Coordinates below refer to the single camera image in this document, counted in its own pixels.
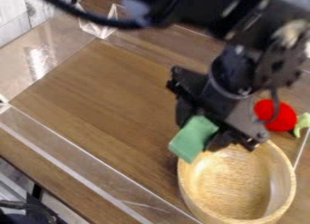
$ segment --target green object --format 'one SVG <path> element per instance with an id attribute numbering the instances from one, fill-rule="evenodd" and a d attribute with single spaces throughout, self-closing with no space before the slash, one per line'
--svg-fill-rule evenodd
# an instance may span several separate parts
<path id="1" fill-rule="evenodd" d="M 300 130 L 303 128 L 310 128 L 310 113 L 308 112 L 298 116 L 298 123 L 294 128 L 294 135 L 296 138 L 300 138 Z"/>
<path id="2" fill-rule="evenodd" d="M 204 116 L 193 116 L 171 140 L 169 151 L 191 163 L 204 151 L 207 141 L 217 129 L 217 126 Z"/>

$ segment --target red object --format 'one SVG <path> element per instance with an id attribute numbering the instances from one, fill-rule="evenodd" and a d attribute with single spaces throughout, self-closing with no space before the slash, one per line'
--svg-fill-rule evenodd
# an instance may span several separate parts
<path id="1" fill-rule="evenodd" d="M 275 112 L 274 102 L 271 100 L 259 101 L 255 104 L 254 110 L 260 121 L 271 120 Z M 284 102 L 282 102 L 276 119 L 264 126 L 270 131 L 291 131 L 296 122 L 298 118 L 295 111 Z"/>

